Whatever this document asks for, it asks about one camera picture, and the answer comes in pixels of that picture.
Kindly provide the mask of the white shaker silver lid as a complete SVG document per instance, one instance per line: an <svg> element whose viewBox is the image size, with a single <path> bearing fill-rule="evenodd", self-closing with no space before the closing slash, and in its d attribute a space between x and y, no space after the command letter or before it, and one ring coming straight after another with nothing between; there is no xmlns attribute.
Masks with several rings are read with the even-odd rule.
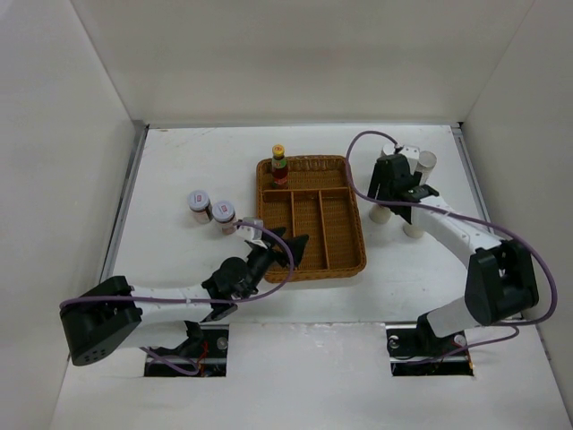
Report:
<svg viewBox="0 0 573 430"><path fill-rule="evenodd" d="M394 144L391 142L386 143L381 149L381 157L392 155L394 151ZM392 212L389 208L378 204L374 204L369 211L370 220L380 225L386 224L390 220L391 216Z"/></svg>

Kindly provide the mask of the white bottle black grinder cap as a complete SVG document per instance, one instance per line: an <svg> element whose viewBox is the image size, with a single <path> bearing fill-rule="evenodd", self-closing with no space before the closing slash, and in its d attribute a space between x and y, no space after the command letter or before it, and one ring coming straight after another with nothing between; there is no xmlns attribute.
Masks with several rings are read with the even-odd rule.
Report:
<svg viewBox="0 0 573 430"><path fill-rule="evenodd" d="M402 226L404 233L412 239L420 239L424 236L425 231L415 225L405 222Z"/></svg>

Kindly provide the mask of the white canister grey lid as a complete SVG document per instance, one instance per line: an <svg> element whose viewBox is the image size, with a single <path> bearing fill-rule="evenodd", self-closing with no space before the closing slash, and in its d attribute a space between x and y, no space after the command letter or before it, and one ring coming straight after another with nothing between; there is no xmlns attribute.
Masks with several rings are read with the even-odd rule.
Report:
<svg viewBox="0 0 573 430"><path fill-rule="evenodd" d="M437 157L433 152L429 150L422 150L419 152L415 171L421 175L419 182L420 185L424 185L428 181L436 164Z"/></svg>

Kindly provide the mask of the sauce jar grey lid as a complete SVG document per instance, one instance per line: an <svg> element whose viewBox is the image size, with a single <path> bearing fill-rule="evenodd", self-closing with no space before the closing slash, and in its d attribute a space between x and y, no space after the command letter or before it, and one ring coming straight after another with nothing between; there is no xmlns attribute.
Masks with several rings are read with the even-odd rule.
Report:
<svg viewBox="0 0 573 430"><path fill-rule="evenodd" d="M236 213L235 206L229 201L218 201L212 206L213 219L218 223L223 235L235 232Z"/></svg>
<svg viewBox="0 0 573 430"><path fill-rule="evenodd" d="M209 195L203 190L194 190L187 196L187 204L195 220L200 224L212 221L212 206Z"/></svg>

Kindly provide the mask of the red sauce bottle yellow cap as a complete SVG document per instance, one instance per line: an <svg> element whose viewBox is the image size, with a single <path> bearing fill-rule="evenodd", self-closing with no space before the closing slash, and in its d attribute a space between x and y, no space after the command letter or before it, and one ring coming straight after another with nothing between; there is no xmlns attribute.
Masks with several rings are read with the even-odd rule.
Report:
<svg viewBox="0 0 573 430"><path fill-rule="evenodd" d="M271 174L275 188L286 189L288 187L288 163L285 148L280 144L272 147Z"/></svg>

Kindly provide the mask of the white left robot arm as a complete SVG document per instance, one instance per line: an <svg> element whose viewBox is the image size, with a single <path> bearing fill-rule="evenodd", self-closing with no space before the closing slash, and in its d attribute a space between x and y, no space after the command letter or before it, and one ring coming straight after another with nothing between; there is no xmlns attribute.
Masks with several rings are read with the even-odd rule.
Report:
<svg viewBox="0 0 573 430"><path fill-rule="evenodd" d="M235 223L249 246L246 257L228 257L202 283L181 288L144 288L116 275L60 305L60 320L75 366L93 365L120 348L167 348L191 357L201 346L201 326L216 323L239 305L264 297L259 284L275 264L290 281L310 240L287 238L258 219Z"/></svg>

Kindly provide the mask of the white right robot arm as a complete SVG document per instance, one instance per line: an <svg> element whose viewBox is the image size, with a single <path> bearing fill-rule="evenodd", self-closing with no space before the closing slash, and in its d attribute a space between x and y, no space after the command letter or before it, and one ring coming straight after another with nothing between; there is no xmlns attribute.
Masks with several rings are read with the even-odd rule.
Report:
<svg viewBox="0 0 573 430"><path fill-rule="evenodd" d="M390 210L409 227L430 234L466 267L464 295L418 317L418 354L439 354L448 338L490 326L538 304L531 253L517 240L504 240L456 219L438 191L421 184L402 154L381 156L372 172L368 196L390 202Z"/></svg>

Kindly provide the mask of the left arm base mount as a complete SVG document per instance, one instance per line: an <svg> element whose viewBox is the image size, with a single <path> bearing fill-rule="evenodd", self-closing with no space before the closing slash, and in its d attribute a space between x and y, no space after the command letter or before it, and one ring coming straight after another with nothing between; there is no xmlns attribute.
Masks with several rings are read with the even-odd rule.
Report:
<svg viewBox="0 0 573 430"><path fill-rule="evenodd" d="M210 378L227 375L228 325L187 322L187 339L174 348L150 348L145 377Z"/></svg>

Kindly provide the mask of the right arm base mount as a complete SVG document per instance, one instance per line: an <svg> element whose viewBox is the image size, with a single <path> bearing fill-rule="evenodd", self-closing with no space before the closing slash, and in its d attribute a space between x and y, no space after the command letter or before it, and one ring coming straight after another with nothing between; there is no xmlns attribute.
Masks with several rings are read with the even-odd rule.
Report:
<svg viewBox="0 0 573 430"><path fill-rule="evenodd" d="M395 322L385 327L393 376L473 376L464 331L436 337L427 322Z"/></svg>

